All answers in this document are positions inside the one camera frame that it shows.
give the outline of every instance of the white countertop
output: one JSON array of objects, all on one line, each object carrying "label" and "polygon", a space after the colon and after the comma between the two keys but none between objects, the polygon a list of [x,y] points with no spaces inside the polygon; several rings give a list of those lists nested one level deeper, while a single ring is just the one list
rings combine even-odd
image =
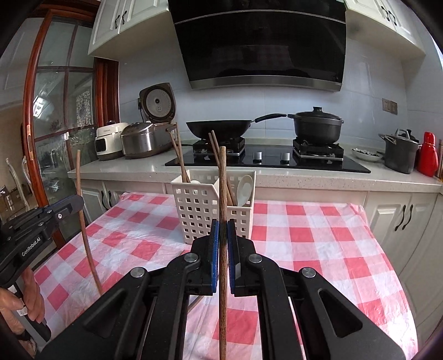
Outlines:
[{"label": "white countertop", "polygon": [[[169,183],[180,175],[179,166],[164,166],[174,159],[174,150],[147,157],[144,159],[125,159],[124,157],[109,160],[95,161],[83,165],[82,179],[113,180],[113,181],[141,181]],[[406,175],[391,170],[379,163],[369,163],[356,160],[367,169],[370,174],[355,172],[337,172],[325,170],[284,169],[284,168],[247,168],[257,171],[256,185],[271,188],[298,188],[321,190],[353,190],[353,191],[386,191],[386,192],[432,192],[442,193],[442,182],[437,178],[430,178],[413,171]],[[69,177],[75,178],[75,170],[69,172]]]}]

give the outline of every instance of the wall switch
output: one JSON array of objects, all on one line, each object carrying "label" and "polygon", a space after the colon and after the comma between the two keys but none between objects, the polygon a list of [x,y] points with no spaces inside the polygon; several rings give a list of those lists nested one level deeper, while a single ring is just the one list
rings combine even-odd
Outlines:
[{"label": "wall switch", "polygon": [[395,101],[386,99],[382,99],[381,101],[383,103],[383,111],[398,115],[398,105]]}]

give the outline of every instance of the white rice cooker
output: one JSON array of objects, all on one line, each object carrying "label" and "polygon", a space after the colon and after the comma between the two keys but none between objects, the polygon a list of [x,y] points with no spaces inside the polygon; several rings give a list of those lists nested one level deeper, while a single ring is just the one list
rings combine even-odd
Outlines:
[{"label": "white rice cooker", "polygon": [[95,151],[99,160],[111,160],[123,156],[120,133],[129,124],[127,122],[113,123],[97,128]]}]

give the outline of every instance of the red and white checkered tablecloth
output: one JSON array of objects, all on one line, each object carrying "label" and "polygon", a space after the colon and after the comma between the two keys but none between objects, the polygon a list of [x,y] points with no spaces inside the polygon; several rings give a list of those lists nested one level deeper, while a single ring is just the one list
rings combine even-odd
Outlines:
[{"label": "red and white checkered tablecloth", "polygon": [[[87,228],[97,272],[108,290],[135,266],[166,266],[184,244],[172,195],[126,193]],[[385,331],[417,352],[412,313],[397,275],[369,230],[362,206],[256,200],[252,240],[281,267],[311,266]],[[98,299],[81,235],[35,274],[53,337]],[[229,295],[228,358],[261,359],[255,297]],[[183,359],[218,359],[218,293],[189,313]]]}]

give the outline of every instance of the range hood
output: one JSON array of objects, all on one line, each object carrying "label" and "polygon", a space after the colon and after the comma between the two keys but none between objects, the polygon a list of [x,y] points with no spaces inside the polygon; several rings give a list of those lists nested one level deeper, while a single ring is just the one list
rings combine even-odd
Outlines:
[{"label": "range hood", "polygon": [[336,0],[279,3],[169,0],[191,87],[274,85],[339,91],[346,52],[345,5]]}]

